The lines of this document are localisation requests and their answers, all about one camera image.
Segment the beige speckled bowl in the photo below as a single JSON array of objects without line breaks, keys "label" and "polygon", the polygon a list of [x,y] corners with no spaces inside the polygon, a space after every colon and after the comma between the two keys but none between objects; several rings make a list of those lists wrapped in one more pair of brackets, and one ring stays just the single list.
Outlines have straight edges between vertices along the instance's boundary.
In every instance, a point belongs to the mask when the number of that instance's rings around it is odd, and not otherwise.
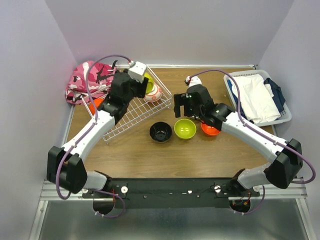
[{"label": "beige speckled bowl", "polygon": [[149,128],[149,135],[157,143],[165,143],[172,137],[173,131],[171,126],[163,121],[154,123]]}]

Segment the yellow-green bowl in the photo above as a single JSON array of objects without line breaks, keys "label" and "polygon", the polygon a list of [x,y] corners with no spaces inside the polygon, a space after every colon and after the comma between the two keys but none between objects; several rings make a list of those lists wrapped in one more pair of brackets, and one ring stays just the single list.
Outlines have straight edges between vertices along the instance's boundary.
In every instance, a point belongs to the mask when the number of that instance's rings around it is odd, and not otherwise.
[{"label": "yellow-green bowl", "polygon": [[148,74],[148,73],[145,73],[144,74],[144,77],[148,79],[148,83],[147,83],[147,87],[146,87],[146,94],[149,94],[153,91],[153,87],[154,87],[154,79],[153,77]]},{"label": "yellow-green bowl", "polygon": [[174,133],[182,140],[189,140],[194,137],[197,132],[195,123],[190,119],[179,119],[174,124]]}]

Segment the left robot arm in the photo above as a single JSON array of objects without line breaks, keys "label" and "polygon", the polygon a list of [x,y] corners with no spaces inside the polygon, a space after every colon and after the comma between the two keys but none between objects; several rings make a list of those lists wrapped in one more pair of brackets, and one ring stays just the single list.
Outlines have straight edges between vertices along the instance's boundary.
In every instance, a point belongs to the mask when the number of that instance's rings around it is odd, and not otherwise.
[{"label": "left robot arm", "polygon": [[76,194],[82,189],[93,190],[99,197],[110,194],[108,175],[86,171],[84,161],[102,136],[112,129],[126,114],[134,98],[144,98],[148,78],[133,79],[126,71],[117,71],[111,89],[104,100],[95,107],[93,118],[82,130],[62,147],[53,146],[48,152],[47,180]]}]

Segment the white bowl with red pattern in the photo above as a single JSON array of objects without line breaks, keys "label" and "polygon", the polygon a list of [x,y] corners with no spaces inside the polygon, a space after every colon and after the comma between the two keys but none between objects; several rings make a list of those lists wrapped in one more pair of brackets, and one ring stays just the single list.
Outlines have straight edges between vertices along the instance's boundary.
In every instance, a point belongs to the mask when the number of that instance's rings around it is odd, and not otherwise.
[{"label": "white bowl with red pattern", "polygon": [[161,98],[161,96],[162,96],[161,88],[157,84],[154,84],[152,91],[144,96],[144,100],[146,102],[154,103],[154,102],[157,102]]}]

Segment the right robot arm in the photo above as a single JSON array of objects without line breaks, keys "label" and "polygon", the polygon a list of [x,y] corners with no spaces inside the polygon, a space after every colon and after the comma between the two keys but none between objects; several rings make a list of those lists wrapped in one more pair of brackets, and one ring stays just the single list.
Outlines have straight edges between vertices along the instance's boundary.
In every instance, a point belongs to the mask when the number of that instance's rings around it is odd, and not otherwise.
[{"label": "right robot arm", "polygon": [[303,166],[301,143],[276,137],[253,123],[241,118],[224,103],[214,103],[207,88],[196,84],[185,93],[174,94],[175,117],[195,117],[202,123],[226,132],[256,149],[268,161],[258,167],[239,170],[226,184],[226,191],[241,196],[248,189],[272,184],[286,189]]}]

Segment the orange bowl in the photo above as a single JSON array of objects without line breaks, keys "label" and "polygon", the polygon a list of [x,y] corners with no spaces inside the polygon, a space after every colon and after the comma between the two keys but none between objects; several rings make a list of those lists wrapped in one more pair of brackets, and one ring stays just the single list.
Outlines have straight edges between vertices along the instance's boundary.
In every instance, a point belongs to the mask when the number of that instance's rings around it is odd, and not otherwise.
[{"label": "orange bowl", "polygon": [[90,113],[91,113],[92,115],[95,114],[95,108],[98,108],[99,105],[100,105],[103,101],[104,101],[103,98],[95,98],[95,99],[93,100],[94,103],[90,103],[90,104],[89,104],[89,107],[88,107],[88,108],[89,108],[89,111],[90,111]]},{"label": "orange bowl", "polygon": [[201,130],[208,136],[217,136],[221,133],[220,130],[216,129],[215,127],[206,125],[205,123],[200,124]]}]

